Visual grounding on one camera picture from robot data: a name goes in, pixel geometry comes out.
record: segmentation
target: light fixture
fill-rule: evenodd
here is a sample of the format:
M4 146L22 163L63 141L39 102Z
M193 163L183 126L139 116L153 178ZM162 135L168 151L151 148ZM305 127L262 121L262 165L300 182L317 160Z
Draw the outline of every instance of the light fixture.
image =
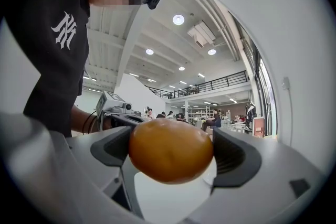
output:
M215 50L215 49L210 49L210 50L208 51L208 54L209 54L209 55L214 55L214 54L216 54L216 50Z
M176 25L181 25L184 23L184 17L181 14L176 14L173 17L173 23Z
M152 49L147 49L147 50L146 50L146 53L147 53L148 55L152 55L152 54L154 54L154 50L152 50Z
M93 92L102 92L102 91L97 91L97 90L94 90L94 89L89 89L89 91L93 91Z

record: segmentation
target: white logo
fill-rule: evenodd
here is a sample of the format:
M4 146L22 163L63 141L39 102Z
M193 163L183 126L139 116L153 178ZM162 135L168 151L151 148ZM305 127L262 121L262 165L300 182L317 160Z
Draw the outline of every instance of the white logo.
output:
M70 15L67 14L66 12L64 19L59 23L58 26L56 26L55 28L51 29L54 32L59 32L61 30L61 27L64 25L64 27L62 28L61 33L59 33L58 37L56 38L56 44L58 42L61 43L61 49L64 48L64 42L67 41L67 47L68 49L70 49L70 42L72 40L72 38L74 37L75 33L76 33L76 23L73 21L73 16L71 16L71 20L69 21Z

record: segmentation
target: black cable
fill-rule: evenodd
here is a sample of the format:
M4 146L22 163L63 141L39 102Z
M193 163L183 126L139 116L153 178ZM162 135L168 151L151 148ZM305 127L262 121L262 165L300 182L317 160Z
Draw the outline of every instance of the black cable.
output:
M84 127L85 127L85 124L86 124L86 122L88 121L88 119L92 116L92 114L94 114L94 113L95 113L95 111L93 111L93 112L90 114L90 116L88 116L88 118L84 121L83 129L82 129L82 133L83 133L83 135L84 135Z
M92 121L90 122L90 125L89 125L89 134L91 133L90 132L90 130L91 130L91 128L92 128L92 124L93 124L93 121L95 120L95 119L97 119L97 116L95 116L93 119L92 119Z

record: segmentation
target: orange fruit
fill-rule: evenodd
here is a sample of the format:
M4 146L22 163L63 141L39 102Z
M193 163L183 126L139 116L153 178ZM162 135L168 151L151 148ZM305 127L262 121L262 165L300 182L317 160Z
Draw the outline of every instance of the orange fruit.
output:
M207 133L185 122L169 119L139 124L132 132L129 144L133 165L166 184L195 179L207 169L213 154Z

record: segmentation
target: black railing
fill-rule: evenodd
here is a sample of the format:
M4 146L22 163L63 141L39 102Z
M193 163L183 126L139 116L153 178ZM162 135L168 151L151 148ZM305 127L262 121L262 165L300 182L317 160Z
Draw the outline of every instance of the black railing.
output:
M173 92L159 90L159 89L156 89L156 88L149 87L147 85L145 85L145 86L148 89L150 89L152 91L152 93L154 93L156 96L158 96L160 98L167 98L167 99L171 99L172 98Z
M174 99L178 97L183 97L191 94L197 94L206 91L213 91L225 87L230 87L233 85L237 85L240 83L247 82L246 71L241 71L226 77L222 77L219 79L215 79L212 81L208 81L205 83L201 83L199 85L195 85L192 87L185 88L183 90L178 90L174 92L163 91L155 88L148 87L153 93L155 93L158 97Z

